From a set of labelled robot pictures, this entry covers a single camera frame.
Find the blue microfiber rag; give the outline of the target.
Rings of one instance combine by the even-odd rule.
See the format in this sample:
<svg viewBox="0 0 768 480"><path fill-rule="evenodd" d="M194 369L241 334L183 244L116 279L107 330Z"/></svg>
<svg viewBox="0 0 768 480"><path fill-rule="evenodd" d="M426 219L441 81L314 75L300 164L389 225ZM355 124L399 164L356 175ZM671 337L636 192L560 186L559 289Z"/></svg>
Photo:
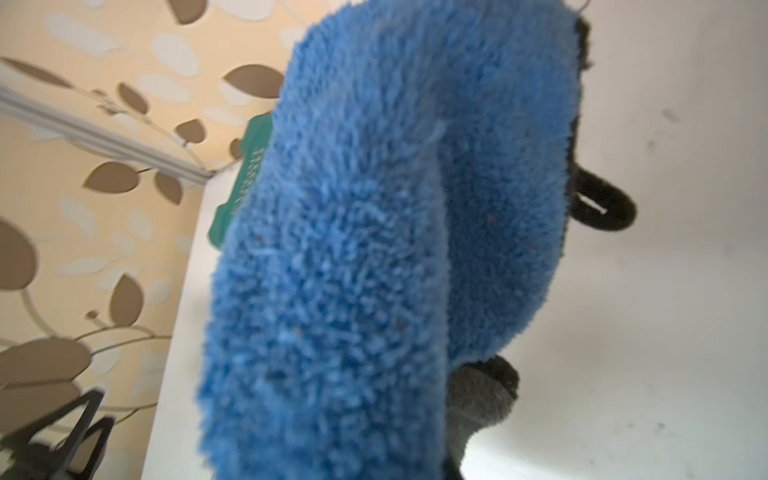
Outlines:
<svg viewBox="0 0 768 480"><path fill-rule="evenodd" d="M561 1L365 1L294 48L221 247L199 402L218 479L458 479L570 221L589 24Z"/></svg>

